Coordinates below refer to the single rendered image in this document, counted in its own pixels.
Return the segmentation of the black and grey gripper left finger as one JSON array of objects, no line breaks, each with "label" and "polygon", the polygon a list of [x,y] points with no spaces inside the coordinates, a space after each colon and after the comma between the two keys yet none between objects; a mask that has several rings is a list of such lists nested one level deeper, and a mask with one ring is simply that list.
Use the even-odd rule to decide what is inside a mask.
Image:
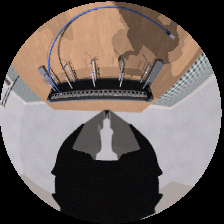
[{"label": "black and grey gripper left finger", "polygon": [[106,116],[107,110],[105,109],[86,123],[81,124],[66,138],[58,151],[51,174],[56,176],[60,167],[71,160],[84,159],[85,153],[90,154],[93,160],[96,160],[97,153],[101,151],[100,131],[103,129],[103,121]]}]

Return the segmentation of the black network patch panel rack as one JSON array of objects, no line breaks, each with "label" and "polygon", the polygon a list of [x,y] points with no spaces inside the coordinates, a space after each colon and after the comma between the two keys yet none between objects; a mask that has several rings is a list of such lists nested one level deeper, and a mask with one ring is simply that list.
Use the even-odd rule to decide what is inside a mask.
[{"label": "black network patch panel rack", "polygon": [[[54,79],[54,77],[52,76],[52,74],[50,73],[52,78],[54,79],[54,81],[57,83],[57,84],[55,84],[55,82],[53,81],[54,84],[56,85],[56,87],[59,89],[59,91],[57,91],[57,89],[52,84],[50,76],[47,73],[48,71],[46,71],[44,66],[41,66],[40,68],[38,68],[39,73],[42,75],[42,77],[45,79],[45,81],[51,87],[51,91],[48,95],[47,101],[49,103],[73,102],[73,101],[152,102],[154,100],[154,97],[153,97],[152,91],[150,89],[150,86],[165,64],[164,62],[157,60],[157,59],[153,65],[153,67],[151,67],[151,65],[149,64],[144,75],[143,75],[143,78],[144,78],[149,66],[150,66],[151,70],[150,70],[146,80],[142,81],[143,80],[143,78],[142,78],[142,80],[140,82],[138,80],[123,79],[124,73],[122,73],[122,77],[121,77],[123,64],[124,64],[124,66],[126,66],[124,59],[122,59],[119,79],[117,79],[117,78],[96,78],[93,59],[91,60],[90,66],[92,65],[92,63],[93,63],[95,79],[94,79],[93,72],[92,72],[91,73],[92,79],[74,80],[67,63],[63,67],[62,71],[67,66],[73,81],[69,81],[67,76],[65,76],[65,78],[67,79],[68,82],[57,83],[56,80]],[[121,79],[120,79],[120,77],[121,77]],[[119,93],[119,92],[121,92],[121,93]]]}]

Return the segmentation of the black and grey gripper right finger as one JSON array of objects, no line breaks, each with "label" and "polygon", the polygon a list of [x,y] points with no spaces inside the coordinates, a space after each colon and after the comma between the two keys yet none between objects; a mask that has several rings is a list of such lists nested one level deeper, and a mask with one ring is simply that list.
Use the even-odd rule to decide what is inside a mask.
[{"label": "black and grey gripper right finger", "polygon": [[122,154],[128,154],[128,159],[135,159],[149,164],[158,176],[163,172],[157,161],[156,153],[147,140],[132,124],[127,123],[111,110],[107,110],[107,118],[110,120],[112,134],[112,151],[117,154],[117,158]]}]

